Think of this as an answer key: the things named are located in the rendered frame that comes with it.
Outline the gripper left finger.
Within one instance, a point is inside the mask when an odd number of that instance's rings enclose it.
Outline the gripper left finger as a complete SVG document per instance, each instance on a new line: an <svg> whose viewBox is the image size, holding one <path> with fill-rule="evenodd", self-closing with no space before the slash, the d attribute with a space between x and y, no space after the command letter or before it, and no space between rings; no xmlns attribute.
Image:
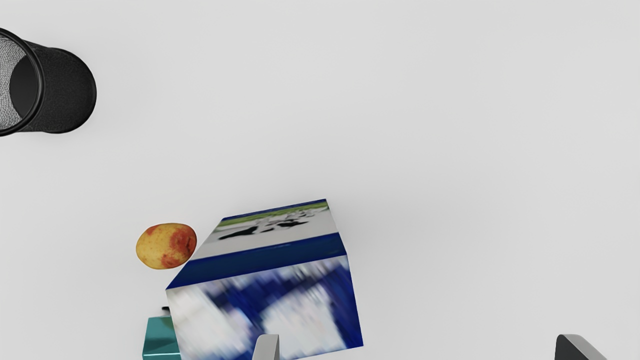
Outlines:
<svg viewBox="0 0 640 360"><path fill-rule="evenodd" d="M260 335L256 340L251 360L281 360L279 335L274 333Z"/></svg>

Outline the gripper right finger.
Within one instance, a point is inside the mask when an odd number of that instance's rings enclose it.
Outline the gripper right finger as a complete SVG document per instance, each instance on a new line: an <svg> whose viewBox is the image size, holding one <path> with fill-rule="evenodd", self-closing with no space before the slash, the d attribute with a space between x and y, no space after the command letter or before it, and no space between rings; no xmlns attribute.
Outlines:
<svg viewBox="0 0 640 360"><path fill-rule="evenodd" d="M607 360L581 335L566 333L558 335L555 343L554 360Z"/></svg>

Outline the teal faceted mug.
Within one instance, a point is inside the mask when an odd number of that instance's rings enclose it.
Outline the teal faceted mug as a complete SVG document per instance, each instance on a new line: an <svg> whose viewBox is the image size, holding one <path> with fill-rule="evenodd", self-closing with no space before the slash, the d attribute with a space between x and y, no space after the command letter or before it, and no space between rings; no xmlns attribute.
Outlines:
<svg viewBox="0 0 640 360"><path fill-rule="evenodd" d="M163 315L149 317L146 324L142 360L182 360L169 306Z"/></svg>

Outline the blue white carton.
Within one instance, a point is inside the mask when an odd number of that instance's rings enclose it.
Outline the blue white carton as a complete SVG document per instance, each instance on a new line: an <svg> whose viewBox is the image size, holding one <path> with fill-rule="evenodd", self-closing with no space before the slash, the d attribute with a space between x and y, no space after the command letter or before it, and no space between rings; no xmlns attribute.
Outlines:
<svg viewBox="0 0 640 360"><path fill-rule="evenodd" d="M166 288L181 360L281 360L364 345L345 244L329 202L223 218Z"/></svg>

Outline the yellow red fruit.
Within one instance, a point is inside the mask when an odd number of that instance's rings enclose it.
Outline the yellow red fruit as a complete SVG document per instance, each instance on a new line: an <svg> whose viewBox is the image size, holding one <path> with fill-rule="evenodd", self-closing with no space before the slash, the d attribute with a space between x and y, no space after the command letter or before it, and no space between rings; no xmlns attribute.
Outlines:
<svg viewBox="0 0 640 360"><path fill-rule="evenodd" d="M148 268L168 270L185 264L194 255L197 244L196 232L189 225L162 223L142 232L135 252Z"/></svg>

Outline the black mesh pen holder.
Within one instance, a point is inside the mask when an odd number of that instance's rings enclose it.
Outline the black mesh pen holder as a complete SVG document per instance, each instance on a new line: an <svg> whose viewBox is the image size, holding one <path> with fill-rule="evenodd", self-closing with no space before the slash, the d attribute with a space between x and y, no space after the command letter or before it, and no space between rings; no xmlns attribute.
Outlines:
<svg viewBox="0 0 640 360"><path fill-rule="evenodd" d="M0 137L72 132L89 119L97 97L80 57L0 28Z"/></svg>

